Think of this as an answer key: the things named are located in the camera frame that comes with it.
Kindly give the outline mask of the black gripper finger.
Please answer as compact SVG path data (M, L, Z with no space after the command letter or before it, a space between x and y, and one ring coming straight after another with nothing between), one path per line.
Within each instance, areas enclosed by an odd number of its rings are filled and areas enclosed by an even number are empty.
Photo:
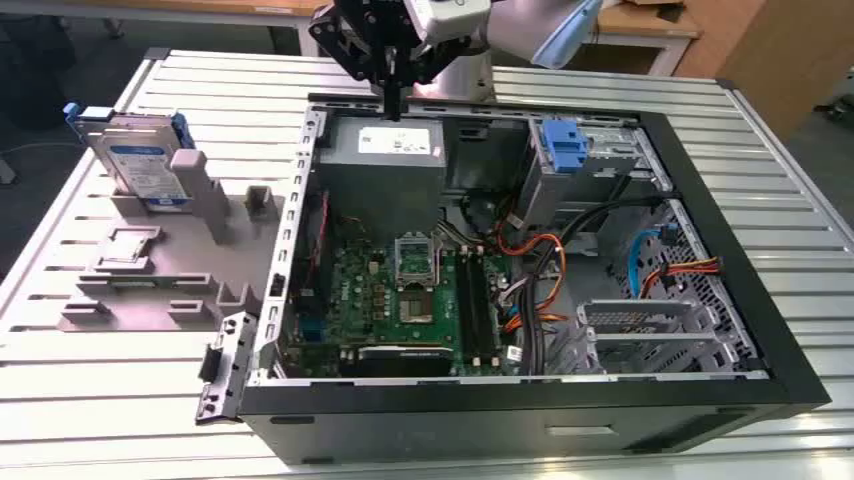
M466 42L440 42L414 55L415 46L402 45L395 51L393 65L393 120L407 110L403 90L415 84L430 84L438 74L467 49Z
M383 114L395 119L395 83L380 29L377 4L325 4L313 11L308 33L349 76L367 81L383 99Z

